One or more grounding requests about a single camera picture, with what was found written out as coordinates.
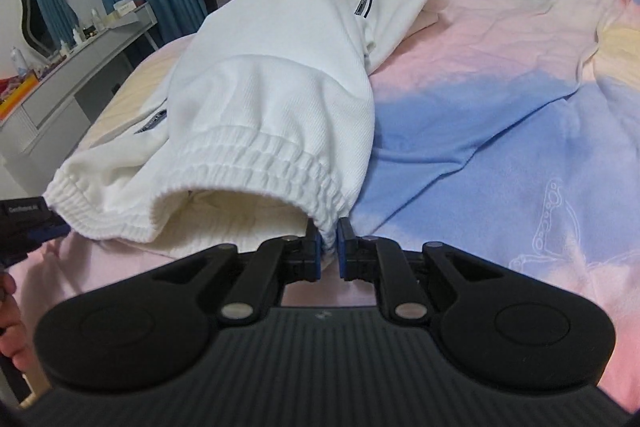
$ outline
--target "pastel tie-dye bedsheet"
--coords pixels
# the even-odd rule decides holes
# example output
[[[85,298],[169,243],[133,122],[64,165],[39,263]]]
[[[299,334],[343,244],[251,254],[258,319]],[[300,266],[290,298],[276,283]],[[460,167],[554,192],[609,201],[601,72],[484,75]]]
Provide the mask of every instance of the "pastel tie-dye bedsheet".
[[[640,36],[639,2],[451,0],[371,78],[374,149],[351,215],[360,235],[444,241],[596,301],[618,336],[601,385],[630,410],[640,92],[611,75],[640,69],[596,51],[612,31]]]

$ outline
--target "table leg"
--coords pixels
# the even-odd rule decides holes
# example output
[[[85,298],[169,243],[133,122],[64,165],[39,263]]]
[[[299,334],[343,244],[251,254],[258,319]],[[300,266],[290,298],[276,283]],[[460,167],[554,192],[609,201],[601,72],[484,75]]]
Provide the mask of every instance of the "table leg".
[[[160,48],[158,48],[158,45],[156,44],[156,41],[153,40],[153,37],[151,35],[149,35],[149,32],[145,32],[145,37],[146,40],[149,44],[151,44],[151,47],[154,49],[154,51],[158,51]]]

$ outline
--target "blue bedsheet section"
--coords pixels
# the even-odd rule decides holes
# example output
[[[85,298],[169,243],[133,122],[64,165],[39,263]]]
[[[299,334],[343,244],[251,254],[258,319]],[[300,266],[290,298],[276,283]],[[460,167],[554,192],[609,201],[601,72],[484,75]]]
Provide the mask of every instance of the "blue bedsheet section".
[[[356,233],[444,241],[541,278],[640,253],[640,93],[609,78],[462,91],[376,106]]]

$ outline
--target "mirror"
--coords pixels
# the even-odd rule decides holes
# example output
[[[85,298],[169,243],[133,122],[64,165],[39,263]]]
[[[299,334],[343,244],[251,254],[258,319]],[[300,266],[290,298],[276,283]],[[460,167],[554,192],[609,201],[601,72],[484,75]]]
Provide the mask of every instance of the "mirror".
[[[31,48],[50,59],[60,49],[60,41],[73,47],[73,29],[79,22],[66,0],[21,0],[21,3],[22,34]]]

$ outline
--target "finger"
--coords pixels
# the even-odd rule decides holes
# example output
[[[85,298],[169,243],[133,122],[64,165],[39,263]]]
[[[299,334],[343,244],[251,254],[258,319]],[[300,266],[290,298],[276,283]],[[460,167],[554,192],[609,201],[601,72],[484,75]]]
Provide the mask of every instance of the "finger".
[[[0,284],[2,285],[2,288],[4,288],[5,293],[9,293],[9,295],[14,294],[17,289],[17,286],[15,285],[15,279],[8,273],[2,274]]]
[[[0,328],[5,329],[20,324],[20,308],[9,295],[0,304]]]
[[[12,362],[19,371],[27,373],[36,365],[36,355],[31,346],[26,346],[23,350],[18,351],[12,358]]]
[[[11,358],[27,346],[27,330],[22,324],[7,328],[0,337],[0,353]]]

